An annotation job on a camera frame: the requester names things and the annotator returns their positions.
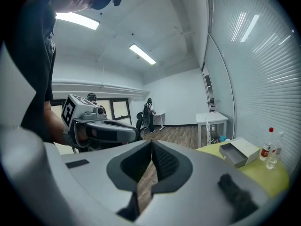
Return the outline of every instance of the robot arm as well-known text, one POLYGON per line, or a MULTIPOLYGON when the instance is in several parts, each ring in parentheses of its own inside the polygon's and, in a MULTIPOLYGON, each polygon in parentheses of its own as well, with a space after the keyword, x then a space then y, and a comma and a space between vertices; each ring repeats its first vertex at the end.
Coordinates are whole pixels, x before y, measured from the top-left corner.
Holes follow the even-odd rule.
POLYGON ((70 146, 85 148, 98 141, 103 143, 129 143, 137 138, 138 130, 128 124, 107 119, 102 107, 96 106, 83 97, 69 94, 62 112, 66 126, 65 139, 70 146), (79 142, 77 127, 86 128, 88 140, 79 142))

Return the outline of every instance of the wooden floor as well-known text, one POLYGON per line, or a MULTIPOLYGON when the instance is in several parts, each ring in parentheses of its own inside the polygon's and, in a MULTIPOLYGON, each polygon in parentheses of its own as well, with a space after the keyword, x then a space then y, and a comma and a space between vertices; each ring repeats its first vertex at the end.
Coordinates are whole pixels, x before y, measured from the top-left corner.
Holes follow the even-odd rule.
MULTIPOLYGON (((165 127, 162 131, 155 128, 155 133, 151 134, 148 129, 144 132, 144 140, 162 140, 167 142, 176 143, 192 149, 198 148, 198 127, 185 126, 185 127, 165 127)), ((140 212, 147 207, 151 201, 151 187, 158 182, 157 172, 154 164, 150 162, 145 174, 138 183, 138 204, 140 212)))

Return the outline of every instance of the yellow table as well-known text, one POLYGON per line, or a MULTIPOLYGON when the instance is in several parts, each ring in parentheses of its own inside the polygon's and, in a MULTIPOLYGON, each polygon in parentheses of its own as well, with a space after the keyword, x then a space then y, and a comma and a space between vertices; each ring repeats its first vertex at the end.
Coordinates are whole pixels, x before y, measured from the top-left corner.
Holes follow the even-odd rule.
MULTIPOLYGON (((209 153, 223 159, 220 154, 220 146, 228 142, 207 145, 197 149, 198 151, 209 153)), ((259 158, 248 165, 238 168, 241 172, 252 178, 262 186, 269 196, 273 197, 279 192, 288 188, 288 174, 282 161, 278 161, 272 170, 267 169, 266 162, 259 158)))

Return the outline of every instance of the plastic bottle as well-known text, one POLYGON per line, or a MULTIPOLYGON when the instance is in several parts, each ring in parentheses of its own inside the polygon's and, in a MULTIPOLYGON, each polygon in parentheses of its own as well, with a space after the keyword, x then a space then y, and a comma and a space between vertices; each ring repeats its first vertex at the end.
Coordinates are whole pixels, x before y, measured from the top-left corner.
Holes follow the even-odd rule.
POLYGON ((272 143, 273 142, 273 131, 274 131, 274 128, 271 127, 269 129, 269 135, 268 135, 267 139, 265 140, 262 150, 260 152, 259 158, 262 161, 265 161, 268 158, 269 151, 273 145, 273 143, 272 143))
POLYGON ((269 158, 267 161, 267 168, 273 169, 276 166, 277 161, 280 158, 280 153, 283 146, 283 132, 279 132, 279 140, 275 144, 272 152, 269 154, 269 158))

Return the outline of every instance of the office chair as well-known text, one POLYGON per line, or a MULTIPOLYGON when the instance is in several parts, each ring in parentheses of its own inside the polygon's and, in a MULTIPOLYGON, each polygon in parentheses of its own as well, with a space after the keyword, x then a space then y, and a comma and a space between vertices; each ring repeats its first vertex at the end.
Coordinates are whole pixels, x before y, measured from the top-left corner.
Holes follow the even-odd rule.
POLYGON ((137 141, 141 141, 142 140, 142 136, 141 136, 141 126, 142 126, 142 122, 143 122, 143 113, 139 112, 137 114, 137 123, 136 123, 136 128, 138 130, 138 137, 137 137, 137 141))

